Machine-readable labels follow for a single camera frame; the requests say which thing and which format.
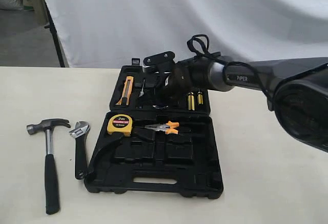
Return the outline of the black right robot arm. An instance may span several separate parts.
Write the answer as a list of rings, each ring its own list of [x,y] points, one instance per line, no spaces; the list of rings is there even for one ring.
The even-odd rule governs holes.
[[[146,57],[142,70],[159,75],[144,96],[158,106],[170,105],[194,88],[261,91],[285,132],[308,146],[327,151],[326,57],[241,62],[214,53],[175,62],[161,53]]]

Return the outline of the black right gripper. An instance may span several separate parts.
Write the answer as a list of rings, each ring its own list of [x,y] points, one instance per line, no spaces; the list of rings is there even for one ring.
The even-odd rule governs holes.
[[[173,105],[178,100],[178,85],[166,77],[162,82],[157,82],[154,86],[146,88],[144,94],[136,99],[136,105],[164,107]]]

